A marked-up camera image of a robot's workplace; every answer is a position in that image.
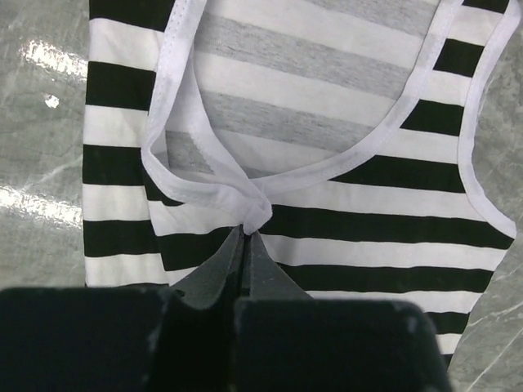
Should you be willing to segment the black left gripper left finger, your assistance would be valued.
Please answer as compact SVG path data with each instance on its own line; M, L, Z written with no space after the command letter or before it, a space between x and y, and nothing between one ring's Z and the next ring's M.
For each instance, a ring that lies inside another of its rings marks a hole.
M219 389L230 340L224 317L243 249L235 228L170 287L3 290L2 390Z

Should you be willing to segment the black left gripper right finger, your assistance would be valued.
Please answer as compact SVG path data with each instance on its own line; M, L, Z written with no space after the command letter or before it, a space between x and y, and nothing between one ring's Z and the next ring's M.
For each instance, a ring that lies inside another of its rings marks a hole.
M316 300L245 243L235 303L238 391L449 391L431 320L397 300Z

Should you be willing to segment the wide striped tank top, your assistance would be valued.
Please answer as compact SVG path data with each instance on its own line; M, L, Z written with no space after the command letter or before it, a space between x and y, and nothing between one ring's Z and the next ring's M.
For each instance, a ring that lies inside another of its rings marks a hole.
M411 301L450 361L516 238L472 165L516 1L92 1L85 284L239 226L318 299Z

